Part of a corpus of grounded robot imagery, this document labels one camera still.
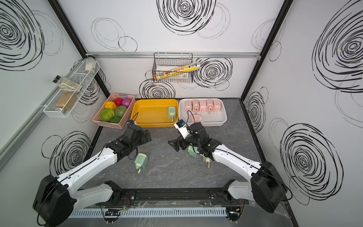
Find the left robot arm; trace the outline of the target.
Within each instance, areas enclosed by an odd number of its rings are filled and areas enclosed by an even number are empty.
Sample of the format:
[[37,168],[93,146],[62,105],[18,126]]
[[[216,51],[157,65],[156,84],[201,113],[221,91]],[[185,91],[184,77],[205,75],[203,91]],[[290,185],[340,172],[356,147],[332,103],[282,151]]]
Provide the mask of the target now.
[[104,145],[100,152],[84,163],[58,176],[43,178],[33,203],[37,218],[44,220],[44,227],[56,227],[72,213],[88,206],[118,204],[122,200],[121,188],[113,181],[88,189],[81,187],[102,170],[151,140],[148,130],[130,125],[122,136]]

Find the green sharpener square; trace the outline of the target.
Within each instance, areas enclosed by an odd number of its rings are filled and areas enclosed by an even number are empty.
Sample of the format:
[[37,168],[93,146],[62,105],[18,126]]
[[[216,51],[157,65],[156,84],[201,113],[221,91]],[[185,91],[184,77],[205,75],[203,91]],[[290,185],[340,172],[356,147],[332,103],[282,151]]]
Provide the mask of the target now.
[[194,146],[188,147],[188,153],[189,153],[189,155],[191,155],[194,158],[196,158],[197,156],[200,155],[200,153],[198,152],[198,148],[194,147]]

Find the white plastic storage box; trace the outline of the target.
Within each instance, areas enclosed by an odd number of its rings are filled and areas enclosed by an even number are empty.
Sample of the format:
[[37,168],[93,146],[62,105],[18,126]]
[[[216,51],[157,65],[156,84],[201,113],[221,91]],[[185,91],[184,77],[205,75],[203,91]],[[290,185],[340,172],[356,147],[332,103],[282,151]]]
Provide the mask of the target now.
[[223,101],[221,99],[217,99],[217,98],[185,98],[182,99],[181,101],[179,101],[179,109],[178,109],[178,114],[179,114],[179,119],[183,119],[186,123],[188,124],[192,124],[191,119],[192,119],[192,115],[196,115],[193,111],[192,112],[185,112],[185,101],[186,100],[207,100],[207,99],[212,99],[212,100],[220,100],[221,101],[221,110],[218,113],[214,113],[211,112],[210,114],[208,113],[208,111],[206,111],[205,113],[198,113],[199,115],[201,115],[202,117],[202,125],[203,126],[222,126],[226,121],[227,121],[227,115],[226,115],[226,109],[225,109],[225,105],[223,103]]

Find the pink sharpener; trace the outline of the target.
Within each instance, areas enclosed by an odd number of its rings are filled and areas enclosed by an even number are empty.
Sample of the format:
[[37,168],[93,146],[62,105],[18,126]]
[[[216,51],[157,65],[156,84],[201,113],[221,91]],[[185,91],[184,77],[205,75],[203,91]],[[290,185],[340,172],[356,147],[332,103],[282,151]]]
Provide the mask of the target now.
[[221,101],[220,100],[213,100],[213,112],[218,113],[221,110]]
[[193,112],[195,114],[198,114],[200,109],[199,100],[197,99],[192,100],[192,107],[193,107]]
[[192,105],[192,101],[191,100],[186,100],[185,101],[185,112],[188,113],[189,111],[192,112],[193,111],[193,105]]
[[202,117],[199,114],[196,115],[192,115],[192,119],[191,119],[192,123],[200,123],[202,122]]
[[199,113],[203,114],[207,111],[207,102],[206,100],[199,101]]
[[207,111],[210,114],[211,112],[213,112],[213,109],[214,109],[213,100],[212,99],[207,99],[206,104],[207,104]]

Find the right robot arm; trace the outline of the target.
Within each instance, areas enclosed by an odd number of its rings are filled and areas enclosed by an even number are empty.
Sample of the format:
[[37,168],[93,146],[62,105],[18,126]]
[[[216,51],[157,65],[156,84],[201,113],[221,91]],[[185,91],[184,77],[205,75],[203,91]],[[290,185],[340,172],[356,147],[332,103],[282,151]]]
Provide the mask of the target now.
[[184,120],[179,120],[174,127],[180,136],[168,141],[168,144],[175,151],[187,149],[202,156],[207,164],[214,161],[229,167],[246,179],[245,182],[233,180],[227,185],[226,191],[233,199],[251,200],[263,210],[275,212],[287,193],[287,187],[272,163],[260,163],[232,151],[222,142],[209,137],[201,123],[188,126]]

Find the yellow plastic storage box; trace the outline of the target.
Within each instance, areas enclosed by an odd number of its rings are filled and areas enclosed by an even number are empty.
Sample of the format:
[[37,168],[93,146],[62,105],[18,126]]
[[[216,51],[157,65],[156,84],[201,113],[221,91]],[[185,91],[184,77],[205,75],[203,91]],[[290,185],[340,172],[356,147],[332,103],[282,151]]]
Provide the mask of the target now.
[[[168,108],[176,108],[176,118],[172,122],[168,118]],[[174,127],[179,120],[179,102],[176,99],[141,99],[136,101],[131,120],[142,128]]]

